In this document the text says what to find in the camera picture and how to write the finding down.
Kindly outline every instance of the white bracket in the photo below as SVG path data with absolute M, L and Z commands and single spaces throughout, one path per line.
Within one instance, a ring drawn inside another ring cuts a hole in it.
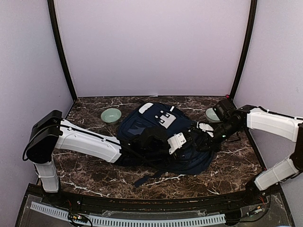
M 173 154 L 177 149 L 181 148 L 186 143 L 186 139 L 183 133 L 175 134 L 173 137 L 168 139 L 170 145 L 169 154 Z

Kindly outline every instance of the black frame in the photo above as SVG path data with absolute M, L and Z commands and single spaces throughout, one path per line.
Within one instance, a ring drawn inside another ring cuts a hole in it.
M 283 194 L 281 186 L 273 185 L 270 189 L 264 191 L 267 195 L 280 193 L 283 204 L 287 213 L 287 217 L 291 226 L 294 226 L 294 220 L 290 213 L 286 198 Z M 49 203 L 43 193 L 41 186 L 29 184 L 27 191 L 23 197 L 23 201 L 18 213 L 15 227 L 18 227 L 23 209 L 26 204 L 28 195 L 34 195 L 42 198 L 42 202 Z M 239 212 L 241 207 L 247 206 L 242 201 L 237 201 L 244 195 L 244 191 L 234 192 L 224 195 L 205 196 L 193 199 L 172 199 L 172 200 L 131 200 L 131 199 L 114 199 L 96 196 L 88 196 L 75 194 L 71 192 L 62 192 L 61 196 L 70 200 L 72 203 L 72 211 L 83 214 L 98 213 L 102 214 L 105 210 L 124 211 L 124 212 L 180 212 L 192 210 L 207 210 L 208 213 L 220 212 L 226 215 Z M 255 200 L 252 204 L 259 204 L 259 200 Z
M 71 97 L 72 97 L 73 101 L 75 102 L 77 100 L 77 94 L 75 91 L 75 87 L 72 83 L 71 74 L 68 69 L 67 61 L 65 58 L 64 50 L 63 50 L 63 45 L 62 45 L 62 41 L 61 41 L 61 37 L 60 37 L 59 26 L 58 26 L 58 21 L 57 21 L 57 16 L 56 16 L 55 4 L 54 4 L 53 0 L 47 0 L 47 4 L 48 4 L 49 16 L 50 16 L 52 28 L 53 28 L 53 36 L 55 38 L 62 70 L 63 70 L 64 76 L 65 76 L 65 80 L 66 80 L 68 89 L 70 91 Z
M 229 94 L 229 97 L 230 97 L 231 100 L 233 100 L 235 98 L 235 95 L 237 93 L 237 89 L 238 89 L 238 86 L 239 86 L 239 83 L 240 83 L 240 79 L 241 79 L 241 76 L 242 76 L 242 73 L 243 73 L 243 69 L 244 69 L 248 49 L 249 49 L 249 46 L 250 46 L 252 29 L 254 27 L 254 22 L 255 22 L 255 16 L 256 16 L 256 11 L 257 11 L 257 1 L 258 0 L 251 0 L 251 2 L 250 2 L 250 14 L 249 14 L 249 17 L 248 17 L 246 34 L 245 34 L 245 38 L 244 38 L 241 57 L 240 57 L 240 60 L 239 60 L 239 65 L 238 65 L 238 68 L 237 68 L 235 80 L 234 80 L 233 85 L 232 85 L 232 90 L 231 90 L 231 93 Z

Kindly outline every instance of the backpack strap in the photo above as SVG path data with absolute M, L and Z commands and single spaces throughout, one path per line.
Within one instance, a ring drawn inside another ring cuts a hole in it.
M 159 170 L 158 172 L 156 172 L 154 175 L 149 176 L 149 175 L 145 175 L 144 177 L 140 178 L 139 180 L 137 180 L 134 183 L 134 186 L 136 188 L 140 187 L 142 184 L 144 184 L 145 182 L 147 182 L 150 178 L 159 178 L 161 177 L 166 171 L 163 170 Z

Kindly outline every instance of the black pole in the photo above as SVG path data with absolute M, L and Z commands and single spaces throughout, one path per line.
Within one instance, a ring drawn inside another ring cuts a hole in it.
M 59 54 L 59 58 L 60 58 L 61 66 L 62 66 L 62 69 L 63 69 L 63 73 L 64 73 L 64 76 L 65 76 L 65 79 L 66 79 L 68 89 L 70 90 L 71 97 L 72 97 L 73 101 L 76 101 L 77 100 L 77 94 L 76 94 L 74 85 L 72 84 L 71 74 L 68 70 L 68 66 L 67 66 L 67 62 L 66 62 L 66 58 L 65 58 L 65 54 L 64 54 L 64 50 L 63 50 L 63 45 L 62 45 L 62 41 L 61 41 L 61 38 L 60 38 L 58 21 L 57 21 L 56 10 L 55 10 L 55 4 L 54 4 L 53 0 L 47 0 L 47 3 L 48 3 L 49 16 L 50 16 L 51 23 L 52 23 L 52 28 L 53 28 L 53 36 L 55 38 L 57 51 L 58 51 L 58 54 Z
M 242 48 L 242 53 L 238 65 L 238 69 L 236 72 L 235 80 L 232 85 L 232 90 L 229 95 L 230 99 L 233 100 L 235 98 L 241 75 L 244 69 L 247 53 L 248 53 L 248 48 L 250 46 L 250 39 L 251 39 L 251 34 L 252 34 L 252 29 L 254 27 L 254 21 L 255 21 L 255 15 L 256 15 L 256 10 L 257 10 L 257 1 L 258 0 L 251 0 L 250 2 L 250 14 L 248 17 L 248 23 L 247 23 L 247 28 L 246 28 L 246 34 L 245 34 L 245 39 L 244 39 L 244 44 Z

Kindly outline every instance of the black strap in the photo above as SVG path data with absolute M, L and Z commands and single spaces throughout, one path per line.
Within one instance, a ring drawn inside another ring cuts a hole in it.
M 266 112 L 266 113 L 269 113 L 269 114 L 279 115 L 279 116 L 282 116 L 282 117 L 288 117 L 288 118 L 292 118 L 292 119 L 295 118 L 295 117 L 293 117 L 293 116 L 289 116 L 289 115 L 285 115 L 285 114 L 282 114 L 282 113 L 276 113 L 276 112 L 272 112 L 272 111 L 266 110 L 266 109 L 263 108 L 262 106 L 259 106 L 258 108 L 260 108 L 262 111 L 264 111 L 264 112 Z M 303 118 L 300 118 L 300 117 L 297 117 L 296 119 L 297 119 L 297 120 L 300 120 L 300 121 L 303 121 Z
M 145 182 L 147 182 L 150 178 L 159 178 L 162 176 L 162 174 L 164 174 L 166 171 L 163 170 L 159 170 L 158 172 L 156 172 L 154 175 L 149 176 L 149 175 L 145 175 L 144 177 L 140 178 L 139 180 L 137 180 L 134 183 L 134 186 L 136 188 L 140 187 L 142 184 L 144 184 Z
M 192 138 L 195 138 L 193 141 L 193 146 L 198 152 L 218 152 L 221 150 L 221 143 L 214 143 L 211 141 L 211 136 L 206 133 L 207 131 L 203 131 L 202 129 L 197 128 L 194 124 L 190 127 Z

